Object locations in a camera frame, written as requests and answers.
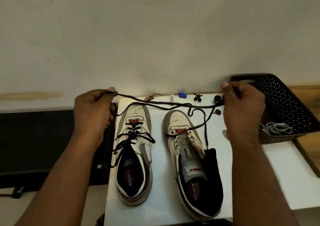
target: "person's arm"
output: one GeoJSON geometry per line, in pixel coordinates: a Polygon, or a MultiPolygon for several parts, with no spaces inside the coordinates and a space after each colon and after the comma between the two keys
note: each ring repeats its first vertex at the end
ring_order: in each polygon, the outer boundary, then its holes
{"type": "Polygon", "coordinates": [[[104,91],[92,90],[75,99],[70,142],[16,226],[81,224],[94,152],[115,109],[113,96],[104,91]]]}
{"type": "Polygon", "coordinates": [[[233,153],[232,195],[235,226],[299,225],[259,143],[265,109],[263,93],[244,82],[224,82],[224,120],[233,153]],[[240,98],[233,87],[240,91],[240,98]]]}

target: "white tabletop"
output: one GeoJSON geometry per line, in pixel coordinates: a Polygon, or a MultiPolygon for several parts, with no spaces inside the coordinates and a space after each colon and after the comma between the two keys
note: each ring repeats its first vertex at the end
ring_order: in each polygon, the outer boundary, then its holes
{"type": "MultiPolygon", "coordinates": [[[[201,103],[193,101],[194,95],[186,99],[175,96],[174,101],[199,105],[212,105],[217,94],[204,94],[201,103]]],[[[154,101],[170,101],[170,96],[160,96],[154,101]]],[[[121,98],[118,105],[120,114],[132,99],[121,98]]],[[[179,196],[176,180],[174,179],[173,165],[162,136],[162,121],[167,113],[148,106],[152,132],[151,136],[156,143],[151,146],[153,184],[150,196],[141,205],[130,207],[123,204],[116,194],[116,169],[111,169],[106,202],[105,225],[170,225],[192,222],[193,220],[184,211],[179,196]]],[[[188,108],[179,110],[187,114],[188,108]]],[[[201,111],[195,111],[190,117],[196,126],[203,123],[201,111]]],[[[217,151],[219,172],[223,186],[223,203],[218,218],[232,218],[232,149],[229,141],[223,136],[225,130],[223,115],[213,115],[207,123],[209,148],[217,151]]],[[[197,129],[203,146],[205,147],[204,127],[197,129]]],[[[263,146],[281,184],[282,190],[291,209],[311,208],[320,206],[320,179],[310,169],[302,155],[292,142],[283,142],[263,146]]]]}

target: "perforated plastic basket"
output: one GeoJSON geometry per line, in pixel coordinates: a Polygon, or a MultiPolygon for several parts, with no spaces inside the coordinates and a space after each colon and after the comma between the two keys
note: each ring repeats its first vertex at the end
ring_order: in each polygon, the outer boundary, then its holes
{"type": "Polygon", "coordinates": [[[275,75],[239,74],[230,81],[250,81],[249,83],[266,96],[266,110],[261,123],[286,123],[293,127],[288,135],[270,135],[259,127],[261,144],[280,143],[313,132],[320,131],[320,122],[314,114],[295,96],[295,94],[275,75]]]}

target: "brown wood panel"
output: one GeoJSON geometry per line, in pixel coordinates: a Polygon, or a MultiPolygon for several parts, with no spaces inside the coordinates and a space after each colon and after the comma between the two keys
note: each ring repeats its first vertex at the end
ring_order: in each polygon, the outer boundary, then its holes
{"type": "MultiPolygon", "coordinates": [[[[289,88],[320,120],[320,85],[289,88]]],[[[299,137],[294,142],[314,173],[320,177],[320,132],[299,137]]]]}

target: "person's hand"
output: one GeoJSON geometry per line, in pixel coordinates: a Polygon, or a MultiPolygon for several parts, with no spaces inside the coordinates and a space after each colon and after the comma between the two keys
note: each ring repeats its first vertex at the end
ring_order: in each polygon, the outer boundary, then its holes
{"type": "Polygon", "coordinates": [[[223,82],[225,107],[223,118],[231,145],[259,143],[259,124],[265,109],[262,92],[245,82],[223,82]],[[237,97],[234,88],[240,91],[237,97]]]}
{"type": "Polygon", "coordinates": [[[74,102],[73,136],[88,141],[95,149],[102,143],[103,132],[114,119],[111,114],[115,111],[114,96],[105,91],[91,90],[76,97],[74,102]]]}

